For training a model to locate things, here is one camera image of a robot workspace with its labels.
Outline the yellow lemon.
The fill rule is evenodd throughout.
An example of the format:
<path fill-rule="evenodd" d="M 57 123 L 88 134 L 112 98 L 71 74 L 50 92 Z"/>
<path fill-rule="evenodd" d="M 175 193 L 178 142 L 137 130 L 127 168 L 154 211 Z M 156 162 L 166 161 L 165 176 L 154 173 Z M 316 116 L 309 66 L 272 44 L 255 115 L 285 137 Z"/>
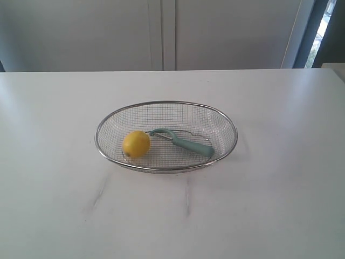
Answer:
<path fill-rule="evenodd" d="M 150 139 L 143 131 L 133 131 L 126 135 L 122 142 L 122 151 L 130 158 L 145 156 L 150 149 Z"/>

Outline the beige side table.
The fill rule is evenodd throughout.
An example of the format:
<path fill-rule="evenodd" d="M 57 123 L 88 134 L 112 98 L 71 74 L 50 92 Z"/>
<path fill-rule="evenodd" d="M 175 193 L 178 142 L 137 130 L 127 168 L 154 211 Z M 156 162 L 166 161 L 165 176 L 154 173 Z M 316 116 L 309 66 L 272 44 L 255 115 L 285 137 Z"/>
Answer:
<path fill-rule="evenodd" d="M 323 63 L 321 67 L 333 70 L 345 82 L 345 63 Z"/>

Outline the teal handled peeler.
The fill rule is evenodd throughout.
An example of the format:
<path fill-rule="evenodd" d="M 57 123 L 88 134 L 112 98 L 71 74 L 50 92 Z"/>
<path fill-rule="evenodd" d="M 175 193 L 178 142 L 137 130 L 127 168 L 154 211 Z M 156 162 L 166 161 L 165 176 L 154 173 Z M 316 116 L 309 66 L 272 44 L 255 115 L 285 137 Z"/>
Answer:
<path fill-rule="evenodd" d="M 208 145 L 204 145 L 204 144 L 199 144 L 196 142 L 192 142 L 192 141 L 187 141 L 184 139 L 180 139 L 175 133 L 174 131 L 170 130 L 170 129 L 166 129 L 166 128 L 158 128 L 158 129 L 154 129 L 150 132 L 148 132 L 148 134 L 150 136 L 157 136 L 159 138 L 163 138 L 166 139 L 168 141 L 170 141 L 173 145 L 184 148 L 188 151 L 197 153 L 199 155 L 205 156 L 205 157 L 212 157 L 215 153 L 215 150 L 213 147 L 208 146 Z"/>

